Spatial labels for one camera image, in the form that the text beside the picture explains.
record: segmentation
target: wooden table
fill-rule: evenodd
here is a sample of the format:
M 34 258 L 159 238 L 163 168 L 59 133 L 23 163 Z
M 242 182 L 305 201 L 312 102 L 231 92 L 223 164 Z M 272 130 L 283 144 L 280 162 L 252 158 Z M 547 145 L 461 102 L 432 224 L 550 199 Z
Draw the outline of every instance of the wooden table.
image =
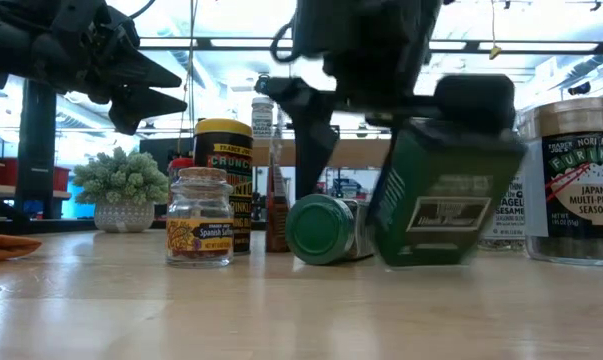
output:
M 0 263 L 0 359 L 603 359 L 603 268 L 163 263 L 162 231 L 42 237 Z

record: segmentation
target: potted plant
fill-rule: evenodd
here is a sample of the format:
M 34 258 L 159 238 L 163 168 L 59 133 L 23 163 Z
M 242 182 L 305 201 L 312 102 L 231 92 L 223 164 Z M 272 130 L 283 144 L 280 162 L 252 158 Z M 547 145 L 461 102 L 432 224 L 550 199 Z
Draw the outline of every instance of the potted plant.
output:
M 74 168 L 74 185 L 83 192 L 79 204 L 95 204 L 94 222 L 106 232 L 141 232 L 154 220 L 154 204 L 168 198 L 168 178 L 150 154 L 126 153 L 120 147 L 113 156 L 97 154 L 97 160 Z

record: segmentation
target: green spice tin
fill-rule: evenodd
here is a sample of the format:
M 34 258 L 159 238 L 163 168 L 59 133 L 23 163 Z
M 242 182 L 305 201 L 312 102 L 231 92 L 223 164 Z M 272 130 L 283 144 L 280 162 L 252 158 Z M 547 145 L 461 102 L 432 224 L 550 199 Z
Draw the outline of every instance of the green spice tin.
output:
M 310 265 L 328 265 L 372 255 L 363 227 L 367 204 L 308 195 L 298 200 L 286 221 L 292 252 Z
M 368 217 L 379 256 L 392 268 L 466 262 L 524 154 L 516 138 L 450 122 L 398 129 Z

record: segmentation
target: white planter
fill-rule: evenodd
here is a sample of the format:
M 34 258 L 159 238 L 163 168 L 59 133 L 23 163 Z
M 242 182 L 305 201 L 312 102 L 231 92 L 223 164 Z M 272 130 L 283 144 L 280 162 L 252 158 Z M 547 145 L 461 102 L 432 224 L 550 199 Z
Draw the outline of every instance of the white planter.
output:
M 154 221 L 154 204 L 98 203 L 94 209 L 97 229 L 109 233 L 138 233 L 147 230 Z

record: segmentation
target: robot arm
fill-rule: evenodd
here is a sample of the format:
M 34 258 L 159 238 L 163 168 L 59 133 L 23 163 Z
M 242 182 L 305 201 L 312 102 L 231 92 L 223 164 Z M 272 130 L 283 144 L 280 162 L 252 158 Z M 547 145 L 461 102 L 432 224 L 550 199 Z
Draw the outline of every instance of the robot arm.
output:
M 0 88 L 14 74 L 112 101 L 117 130 L 134 134 L 147 117 L 187 104 L 150 87 L 181 79 L 143 56 L 132 19 L 104 0 L 0 0 Z
M 272 55 L 283 63 L 301 56 L 323 58 L 323 71 L 337 87 L 319 91 L 300 78 L 268 77 L 255 86 L 292 119 L 297 198 L 312 193 L 334 151 L 333 111 L 364 113 L 371 125 L 393 130 L 414 117 L 452 121 L 492 136 L 512 128 L 514 85 L 504 75 L 450 76 L 434 96 L 413 94 L 440 8 L 441 0 L 297 1 L 294 18 L 275 37 Z M 276 45 L 288 28 L 292 54 L 281 58 Z

